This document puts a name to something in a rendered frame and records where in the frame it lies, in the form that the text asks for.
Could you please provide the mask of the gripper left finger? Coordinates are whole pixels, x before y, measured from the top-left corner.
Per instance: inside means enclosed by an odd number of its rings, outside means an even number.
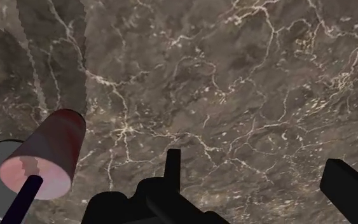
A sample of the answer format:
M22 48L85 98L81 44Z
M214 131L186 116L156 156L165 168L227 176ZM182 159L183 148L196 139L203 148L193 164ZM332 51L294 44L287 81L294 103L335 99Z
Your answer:
M230 224L214 211L203 212L180 194L181 150L169 149L163 176L141 180L134 195L94 195L81 224Z

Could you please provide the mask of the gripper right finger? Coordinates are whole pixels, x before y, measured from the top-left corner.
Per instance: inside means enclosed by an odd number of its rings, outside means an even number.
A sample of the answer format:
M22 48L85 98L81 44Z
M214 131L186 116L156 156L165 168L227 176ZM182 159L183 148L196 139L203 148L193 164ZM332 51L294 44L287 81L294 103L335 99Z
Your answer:
M351 224L358 224L358 172L355 169L341 159L327 159L319 188Z

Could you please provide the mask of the dark red cup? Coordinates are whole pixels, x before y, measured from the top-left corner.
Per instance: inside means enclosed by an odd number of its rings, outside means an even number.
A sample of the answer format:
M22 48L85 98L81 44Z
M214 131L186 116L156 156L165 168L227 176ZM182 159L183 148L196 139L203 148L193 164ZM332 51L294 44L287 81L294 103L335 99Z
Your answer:
M86 132L86 122L76 111L60 109L39 127L0 166L0 179L19 192L30 175L42 177L36 198L57 199L71 188Z

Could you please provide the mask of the dark blue rod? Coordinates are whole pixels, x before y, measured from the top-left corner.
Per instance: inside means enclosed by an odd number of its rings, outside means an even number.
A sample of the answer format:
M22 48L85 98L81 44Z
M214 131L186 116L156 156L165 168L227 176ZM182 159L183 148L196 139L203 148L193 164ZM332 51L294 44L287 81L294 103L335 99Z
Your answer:
M0 224L22 224L36 194L38 193L43 179L37 175L30 175L20 191L17 193L14 201L7 210Z

